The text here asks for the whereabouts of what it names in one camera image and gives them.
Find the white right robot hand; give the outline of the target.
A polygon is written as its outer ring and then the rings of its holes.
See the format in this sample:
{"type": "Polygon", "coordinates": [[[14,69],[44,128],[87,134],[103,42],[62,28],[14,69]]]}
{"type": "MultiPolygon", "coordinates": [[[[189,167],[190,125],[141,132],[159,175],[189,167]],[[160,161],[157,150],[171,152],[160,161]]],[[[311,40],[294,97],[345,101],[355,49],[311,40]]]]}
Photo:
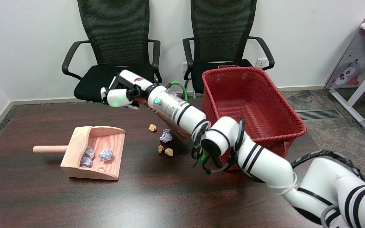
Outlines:
{"type": "Polygon", "coordinates": [[[109,87],[102,87],[100,96],[104,105],[113,108],[127,107],[139,109],[134,101],[137,98],[148,99],[151,91],[157,85],[129,70],[120,71],[112,80],[109,87]]]}

